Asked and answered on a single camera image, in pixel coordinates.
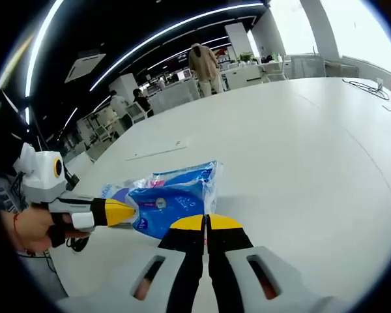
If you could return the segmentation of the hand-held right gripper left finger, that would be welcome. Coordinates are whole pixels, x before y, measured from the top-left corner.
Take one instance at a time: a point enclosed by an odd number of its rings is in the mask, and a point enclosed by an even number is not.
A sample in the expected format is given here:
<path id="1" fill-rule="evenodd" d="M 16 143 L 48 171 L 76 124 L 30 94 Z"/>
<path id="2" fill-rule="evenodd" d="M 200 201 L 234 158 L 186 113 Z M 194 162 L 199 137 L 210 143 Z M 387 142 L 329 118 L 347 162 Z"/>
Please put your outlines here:
<path id="1" fill-rule="evenodd" d="M 203 273 L 205 217 L 172 223 L 157 247 L 136 252 L 88 295 L 57 303 L 62 312 L 191 312 Z"/>

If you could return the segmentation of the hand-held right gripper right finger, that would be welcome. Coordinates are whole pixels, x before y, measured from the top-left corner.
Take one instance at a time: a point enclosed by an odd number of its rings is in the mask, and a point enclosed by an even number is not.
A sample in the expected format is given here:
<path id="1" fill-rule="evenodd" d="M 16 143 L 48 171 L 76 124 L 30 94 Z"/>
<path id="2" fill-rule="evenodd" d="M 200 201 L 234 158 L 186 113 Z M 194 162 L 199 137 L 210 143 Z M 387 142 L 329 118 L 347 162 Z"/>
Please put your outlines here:
<path id="1" fill-rule="evenodd" d="M 219 312 L 341 312 L 342 302 L 310 291 L 297 269 L 253 246 L 241 223 L 206 217 L 209 276 Z"/>

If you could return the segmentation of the person's left hand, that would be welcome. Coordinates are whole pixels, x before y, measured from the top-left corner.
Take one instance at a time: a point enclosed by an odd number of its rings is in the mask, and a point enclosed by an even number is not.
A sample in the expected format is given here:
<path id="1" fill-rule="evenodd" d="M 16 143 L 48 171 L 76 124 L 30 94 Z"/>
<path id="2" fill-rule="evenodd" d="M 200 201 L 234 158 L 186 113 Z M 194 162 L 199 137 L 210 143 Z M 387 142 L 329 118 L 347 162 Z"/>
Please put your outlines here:
<path id="1" fill-rule="evenodd" d="M 55 223 L 47 209 L 30 206 L 15 215 L 12 225 L 21 250 L 44 252 L 52 247 L 49 229 Z"/>

